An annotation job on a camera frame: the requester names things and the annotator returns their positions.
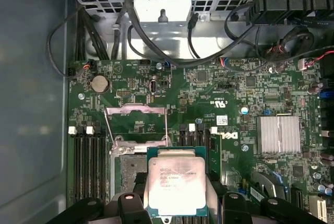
dell logo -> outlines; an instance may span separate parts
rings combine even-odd
[[[238,133],[232,132],[232,133],[219,133],[221,135],[222,139],[238,139]]]

mounting screw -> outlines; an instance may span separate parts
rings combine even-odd
[[[79,98],[79,100],[84,100],[85,99],[85,94],[84,93],[79,93],[78,98]]]
[[[230,197],[232,199],[238,199],[239,198],[239,196],[237,194],[230,194]]]
[[[242,146],[241,146],[241,150],[242,150],[243,152],[247,152],[247,151],[249,150],[249,147],[248,147],[247,145],[242,145]]]
[[[200,15],[199,16],[199,21],[200,22],[204,22],[205,21],[205,16],[204,15]]]
[[[278,202],[275,199],[269,199],[268,202],[272,205],[278,205]]]
[[[161,70],[162,64],[160,62],[156,63],[156,69]]]

usb port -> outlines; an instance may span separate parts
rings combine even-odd
[[[151,93],[157,92],[157,82],[155,80],[151,80],[150,82],[150,92]]]

motherboard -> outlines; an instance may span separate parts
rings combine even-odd
[[[84,64],[73,62],[70,70]],[[229,65],[247,70],[259,61]],[[330,183],[331,162],[323,153],[318,69],[300,71],[297,62],[256,73],[232,72],[220,62],[94,62],[69,83],[68,206],[131,192],[147,171],[147,147],[165,145],[205,146],[210,172],[255,204],[273,193],[259,190],[265,178],[312,212],[321,186]],[[333,223],[332,203],[324,213]]]

chipset heatsink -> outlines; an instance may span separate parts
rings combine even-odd
[[[258,117],[257,150],[260,154],[296,154],[301,152],[298,116]]]

